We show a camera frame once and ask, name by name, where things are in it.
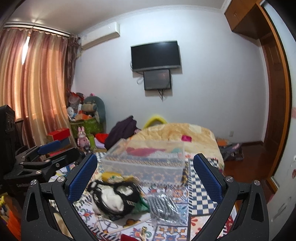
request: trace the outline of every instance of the door frame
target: door frame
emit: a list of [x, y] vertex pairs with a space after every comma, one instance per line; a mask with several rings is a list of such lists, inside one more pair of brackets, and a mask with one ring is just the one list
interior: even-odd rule
[[[282, 136], [281, 136], [281, 141], [279, 144], [279, 148], [277, 150], [276, 156], [273, 160], [273, 164], [272, 167], [270, 169], [270, 172], [268, 174], [268, 178], [267, 178], [267, 182], [269, 183], [269, 185], [272, 187], [273, 191], [276, 192], [278, 187], [275, 184], [275, 182], [273, 181], [273, 179], [271, 178], [280, 161], [281, 161], [281, 157], [283, 155], [284, 152], [284, 148], [286, 146], [286, 141], [287, 141], [287, 137], [288, 137], [288, 133], [289, 133], [289, 127], [290, 127], [290, 121], [291, 121], [291, 112], [292, 112], [292, 87], [291, 87], [291, 78], [290, 78], [290, 71], [289, 71], [289, 65], [288, 65], [288, 61], [287, 61], [287, 57], [286, 57], [286, 53], [283, 47], [283, 44], [281, 42], [281, 39], [278, 35], [278, 32], [275, 28], [275, 26], [272, 23], [272, 20], [270, 19], [269, 15], [267, 14], [267, 12], [265, 11], [265, 9], [263, 7], [260, 6], [260, 4], [258, 3], [260, 1], [257, 1], [257, 5], [259, 7], [259, 9], [261, 10], [261, 12], [263, 13], [270, 29], [271, 29], [271, 33], [267, 34], [266, 36], [262, 37], [261, 39], [266, 38], [267, 36], [270, 36], [270, 34], [272, 34], [274, 36], [275, 42], [277, 44], [277, 47], [279, 49], [279, 54], [280, 54], [280, 58], [282, 61], [282, 65], [283, 65], [283, 71], [284, 71], [284, 78], [285, 78], [285, 91], [286, 91], [286, 102], [285, 102], [285, 117], [284, 117], [284, 126], [283, 126], [283, 132], [282, 132]], [[266, 59], [266, 54], [265, 54], [265, 49], [263, 48], [263, 52], [264, 52], [264, 57]], [[268, 73], [268, 83], [270, 82], [270, 73], [269, 73], [269, 67], [267, 66], [267, 73]], [[270, 118], [270, 111], [268, 111], [268, 121]]]

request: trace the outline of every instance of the ceiling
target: ceiling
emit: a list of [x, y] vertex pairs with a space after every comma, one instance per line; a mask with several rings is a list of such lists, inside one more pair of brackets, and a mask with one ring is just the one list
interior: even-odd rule
[[70, 33], [130, 11], [164, 5], [196, 5], [220, 9], [224, 0], [26, 0], [9, 22], [36, 23]]

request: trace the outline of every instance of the pink bunny toy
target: pink bunny toy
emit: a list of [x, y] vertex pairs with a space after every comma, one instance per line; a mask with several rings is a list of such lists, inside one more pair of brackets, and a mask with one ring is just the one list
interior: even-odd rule
[[80, 146], [81, 148], [84, 148], [85, 146], [88, 146], [88, 147], [90, 146], [89, 139], [86, 137], [83, 126], [81, 128], [78, 127], [77, 145]]

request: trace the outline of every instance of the green storage cabinet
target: green storage cabinet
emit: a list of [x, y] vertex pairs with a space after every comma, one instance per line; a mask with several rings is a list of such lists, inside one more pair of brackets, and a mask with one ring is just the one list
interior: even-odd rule
[[95, 117], [88, 120], [70, 121], [70, 125], [74, 138], [78, 138], [78, 127], [83, 126], [86, 135], [101, 133], [104, 130], [103, 125], [98, 123]]

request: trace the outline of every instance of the transparent plastic box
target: transparent plastic box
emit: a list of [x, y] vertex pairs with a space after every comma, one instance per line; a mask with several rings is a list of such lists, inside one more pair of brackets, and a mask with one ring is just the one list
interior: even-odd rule
[[184, 143], [121, 139], [101, 161], [105, 171], [133, 175], [142, 185], [180, 186], [185, 167]]

